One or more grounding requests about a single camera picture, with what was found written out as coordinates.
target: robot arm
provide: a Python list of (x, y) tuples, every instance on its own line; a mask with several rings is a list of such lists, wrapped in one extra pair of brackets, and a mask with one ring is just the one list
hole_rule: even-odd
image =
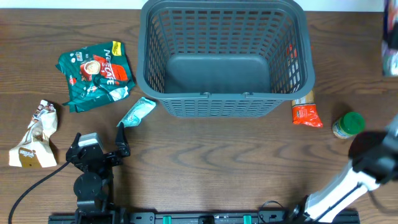
[(398, 116), (383, 133), (356, 137), (350, 161), (323, 190), (309, 195), (304, 214), (311, 220), (331, 223), (342, 209), (366, 192), (398, 179)]

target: green coffee pouch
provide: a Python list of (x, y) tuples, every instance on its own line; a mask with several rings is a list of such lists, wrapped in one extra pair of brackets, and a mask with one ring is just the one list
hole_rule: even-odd
[(64, 53), (56, 67), (65, 75), (70, 112), (88, 111), (129, 96), (134, 87), (124, 44), (112, 41)]

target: crumpled wrapper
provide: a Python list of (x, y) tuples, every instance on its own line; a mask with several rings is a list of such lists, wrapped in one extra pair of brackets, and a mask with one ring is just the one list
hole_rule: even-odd
[(56, 166), (50, 148), (50, 136), (57, 130), (58, 118), (54, 105), (42, 100), (33, 114), (22, 141), (9, 151), (9, 165), (23, 168)]
[(323, 127), (312, 90), (306, 96), (292, 101), (292, 113), (294, 124), (305, 124), (315, 128)]

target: wooden table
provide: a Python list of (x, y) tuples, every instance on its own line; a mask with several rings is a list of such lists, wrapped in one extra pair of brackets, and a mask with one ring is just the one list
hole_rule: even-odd
[[(110, 40), (126, 44), (137, 66), (139, 14), (135, 10), (0, 10), (0, 222), (28, 187), (56, 167), (8, 166), (8, 150), (23, 137), (41, 99), (58, 104), (58, 131), (51, 137), (59, 164), (77, 132), (97, 132), (113, 151), (116, 125), (144, 94), (135, 87), (123, 101), (85, 113), (59, 106), (68, 101), (61, 53)], [(294, 126), (290, 102), (263, 118), (178, 119), (158, 106), (127, 130), (132, 155), (114, 169), (116, 203), (164, 211), (255, 210), (266, 200), (292, 206), (323, 188), (347, 163), (351, 140), (340, 140), (332, 122), (360, 112), (367, 129), (382, 129), (398, 112), (398, 78), (381, 75), (382, 15), (308, 12), (317, 73), (316, 102), (325, 127)], [(32, 191), (14, 223), (46, 223), (52, 213), (76, 209), (73, 183), (81, 172), (69, 165)], [(363, 223), (396, 223), (397, 184), (367, 195), (351, 207)]]

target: orange snack packet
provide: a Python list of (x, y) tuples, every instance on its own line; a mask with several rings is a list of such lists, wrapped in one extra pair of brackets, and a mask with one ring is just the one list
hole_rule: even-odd
[(313, 91), (306, 96), (292, 101), (293, 123), (322, 128), (323, 123), (318, 115)]

